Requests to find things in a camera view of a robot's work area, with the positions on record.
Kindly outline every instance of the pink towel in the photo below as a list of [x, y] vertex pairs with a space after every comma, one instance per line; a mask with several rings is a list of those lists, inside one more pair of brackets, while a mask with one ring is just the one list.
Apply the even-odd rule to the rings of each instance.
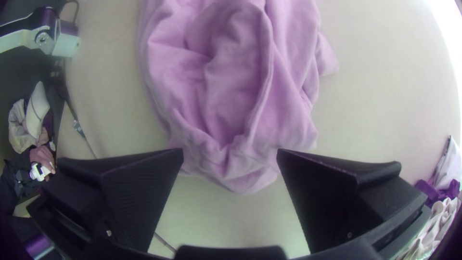
[[251, 194], [278, 148], [316, 143], [319, 77], [337, 70], [315, 0], [145, 0], [139, 70], [181, 172]]

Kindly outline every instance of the purple fabric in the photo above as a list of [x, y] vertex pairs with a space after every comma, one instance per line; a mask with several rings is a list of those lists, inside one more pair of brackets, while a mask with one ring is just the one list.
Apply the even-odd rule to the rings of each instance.
[[431, 208], [432, 205], [437, 201], [443, 201], [446, 198], [454, 199], [459, 195], [461, 183], [457, 180], [452, 180], [449, 184], [449, 189], [447, 190], [436, 189], [429, 183], [430, 181], [426, 182], [424, 180], [419, 180], [415, 185], [416, 188], [428, 196], [425, 204], [429, 206], [429, 208]]
[[315, 0], [145, 0], [139, 70], [181, 173], [251, 194], [278, 148], [307, 151], [320, 76], [338, 69]]

